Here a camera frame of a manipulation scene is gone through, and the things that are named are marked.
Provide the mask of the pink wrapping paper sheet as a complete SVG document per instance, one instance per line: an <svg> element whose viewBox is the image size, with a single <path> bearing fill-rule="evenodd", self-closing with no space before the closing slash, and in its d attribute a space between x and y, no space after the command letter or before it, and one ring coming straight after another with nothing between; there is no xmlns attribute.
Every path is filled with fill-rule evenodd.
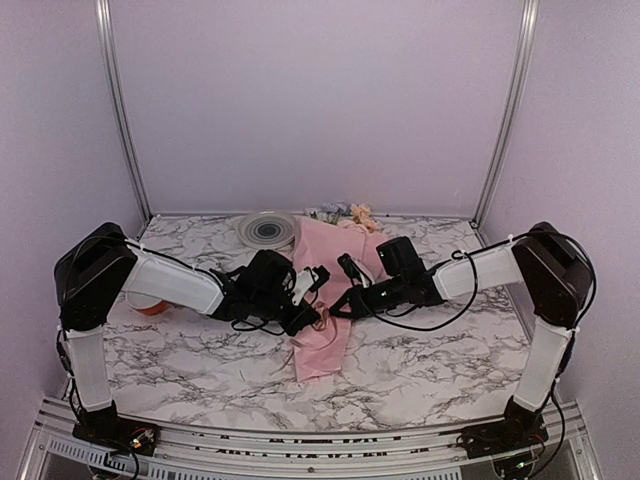
<svg viewBox="0 0 640 480"><path fill-rule="evenodd" d="M376 253L376 247L389 239L382 232L368 232L350 220L331 225L308 217L300 217L299 235L295 240L293 264L296 268L324 266L330 272L329 281L311 299L324 302L329 308L351 287L351 282L338 265L337 259L348 253L364 266L374 281L384 277L384 269ZM315 381L341 370L351 333L351 322L336 318L338 336L335 342L319 352L295 349L294 368L299 382ZM333 336L330 330L320 334L310 326L296 336L297 340L314 346L322 346Z"/></svg>

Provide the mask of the blue fake flower stem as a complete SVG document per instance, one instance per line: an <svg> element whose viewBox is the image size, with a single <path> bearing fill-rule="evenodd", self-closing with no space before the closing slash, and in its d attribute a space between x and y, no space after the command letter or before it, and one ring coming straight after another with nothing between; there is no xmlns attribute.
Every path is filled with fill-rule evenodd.
<svg viewBox="0 0 640 480"><path fill-rule="evenodd" d="M342 219L351 216L351 205L344 202L325 202L306 208L304 215L314 220L337 225Z"/></svg>

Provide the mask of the beige raffia ribbon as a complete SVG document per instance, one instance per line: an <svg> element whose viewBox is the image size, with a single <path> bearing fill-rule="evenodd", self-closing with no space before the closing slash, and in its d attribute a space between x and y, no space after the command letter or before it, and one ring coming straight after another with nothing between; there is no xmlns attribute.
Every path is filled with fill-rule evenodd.
<svg viewBox="0 0 640 480"><path fill-rule="evenodd" d="M313 324L311 324L310 328L318 334L325 332L327 330L330 330L333 336L328 341L326 341L322 346L310 345L308 343L301 342L296 338L293 338L292 340L289 341L290 345L292 346L291 352L286 357L282 365L276 370L271 372L271 375L275 375L276 373L279 373L289 365L289 363L294 358L296 348L307 350L309 352L319 352L331 346L337 339L338 327L337 327L336 319L332 317L329 313L329 307L322 301L315 301L312 304L312 307L315 310L315 312L319 314L319 319L316 320Z"/></svg>

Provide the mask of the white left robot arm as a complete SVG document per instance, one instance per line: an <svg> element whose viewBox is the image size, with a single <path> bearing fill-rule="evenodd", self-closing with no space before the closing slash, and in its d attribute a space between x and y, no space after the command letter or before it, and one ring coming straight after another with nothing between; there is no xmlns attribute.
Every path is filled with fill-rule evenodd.
<svg viewBox="0 0 640 480"><path fill-rule="evenodd" d="M257 251L229 273L206 270L127 238L116 223L100 225L54 267L66 365L89 431L106 445L127 432L104 353L104 326L117 302L137 311L175 305L235 330L294 337L318 320L312 304L329 277L322 266L297 269L274 250Z"/></svg>

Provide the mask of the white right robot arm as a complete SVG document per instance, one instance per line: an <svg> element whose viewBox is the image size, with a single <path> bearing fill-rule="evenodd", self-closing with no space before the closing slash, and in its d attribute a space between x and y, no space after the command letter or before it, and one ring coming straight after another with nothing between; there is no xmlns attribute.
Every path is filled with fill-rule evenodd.
<svg viewBox="0 0 640 480"><path fill-rule="evenodd" d="M595 300L598 282L588 253L548 222L475 251L456 251L432 267L406 236L376 248L386 279L374 281L349 255L338 263L351 281L331 306L336 318L376 318L397 327L396 308L410 311L458 299L473 304L480 293L524 288L535 317L530 351L495 438L515 448L534 431L531 414L540 411L571 357L582 319Z"/></svg>

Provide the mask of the striped grey ceramic plate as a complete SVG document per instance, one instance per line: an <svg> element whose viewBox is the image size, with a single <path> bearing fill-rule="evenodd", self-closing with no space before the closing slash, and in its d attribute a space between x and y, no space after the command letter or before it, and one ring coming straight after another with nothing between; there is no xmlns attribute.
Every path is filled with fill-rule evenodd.
<svg viewBox="0 0 640 480"><path fill-rule="evenodd" d="M279 249L295 242L297 219L283 211L262 211L244 216L236 226L240 241L255 250Z"/></svg>

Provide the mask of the white bowl with red outside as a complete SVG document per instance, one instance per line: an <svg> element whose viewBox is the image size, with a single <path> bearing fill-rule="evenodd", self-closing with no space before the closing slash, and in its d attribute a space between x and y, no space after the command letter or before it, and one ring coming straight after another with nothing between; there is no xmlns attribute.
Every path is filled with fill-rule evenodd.
<svg viewBox="0 0 640 480"><path fill-rule="evenodd" d="M125 301L132 309L147 316L160 314L170 307L165 300L133 292L125 293Z"/></svg>

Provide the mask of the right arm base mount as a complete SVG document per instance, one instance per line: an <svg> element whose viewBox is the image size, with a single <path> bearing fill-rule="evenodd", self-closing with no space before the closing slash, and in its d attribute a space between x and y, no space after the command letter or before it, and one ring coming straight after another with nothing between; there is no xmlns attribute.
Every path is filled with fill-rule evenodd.
<svg viewBox="0 0 640 480"><path fill-rule="evenodd" d="M548 439L542 410L528 410L511 397L501 420L463 428L456 445L474 459L542 445Z"/></svg>

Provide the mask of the aluminium front rail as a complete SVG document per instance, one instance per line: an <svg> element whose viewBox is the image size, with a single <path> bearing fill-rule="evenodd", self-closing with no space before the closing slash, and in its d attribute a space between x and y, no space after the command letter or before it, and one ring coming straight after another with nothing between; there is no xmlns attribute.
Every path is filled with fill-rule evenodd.
<svg viewBox="0 0 640 480"><path fill-rule="evenodd" d="M73 437L69 405L45 398L18 479L600 479L603 472L574 402L548 406L548 437L532 445L468 456L462 421L361 432L254 431L159 422L152 455L116 454Z"/></svg>

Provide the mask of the right aluminium frame post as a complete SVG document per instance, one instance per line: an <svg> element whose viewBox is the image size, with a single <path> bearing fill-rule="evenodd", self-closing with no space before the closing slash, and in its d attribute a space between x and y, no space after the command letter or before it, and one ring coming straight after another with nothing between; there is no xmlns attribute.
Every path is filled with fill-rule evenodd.
<svg viewBox="0 0 640 480"><path fill-rule="evenodd" d="M504 167L509 143L512 137L517 113L524 95L532 51L535 42L535 31L539 15L540 2L525 0L523 2L520 27L516 43L511 77L507 88L506 101L499 123L496 141L492 150L489 168L475 208L472 222L476 229L486 221L491 203L495 196L502 169Z"/></svg>

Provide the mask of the aluminium frame post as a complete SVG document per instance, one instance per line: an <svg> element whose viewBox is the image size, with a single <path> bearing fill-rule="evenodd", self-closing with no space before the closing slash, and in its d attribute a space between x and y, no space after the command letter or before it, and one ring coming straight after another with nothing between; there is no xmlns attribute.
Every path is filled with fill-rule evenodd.
<svg viewBox="0 0 640 480"><path fill-rule="evenodd" d="M125 96L120 77L112 24L111 2L108 0L96 0L94 5L107 84L126 169L130 177L134 198L141 218L144 221L149 221L153 213L145 189L130 122L126 112Z"/></svg>
<svg viewBox="0 0 640 480"><path fill-rule="evenodd" d="M511 77L507 88L506 101L499 123L496 141L492 150L489 168L475 208L472 222L476 229L486 221L491 203L495 196L502 169L504 167L509 143L512 137L517 113L524 95L532 51L535 42L535 31L539 15L540 2L525 0L523 2L520 27L516 43Z"/></svg>

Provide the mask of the left aluminium frame post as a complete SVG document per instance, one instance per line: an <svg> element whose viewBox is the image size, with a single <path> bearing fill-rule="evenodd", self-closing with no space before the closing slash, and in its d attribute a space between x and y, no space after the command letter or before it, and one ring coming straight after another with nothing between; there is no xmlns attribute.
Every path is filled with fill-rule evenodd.
<svg viewBox="0 0 640 480"><path fill-rule="evenodd" d="M126 112L125 96L120 77L112 24L111 2L108 0L96 0L94 5L107 84L126 169L130 177L134 198L141 218L144 221L149 221L153 213L145 189L130 122Z"/></svg>

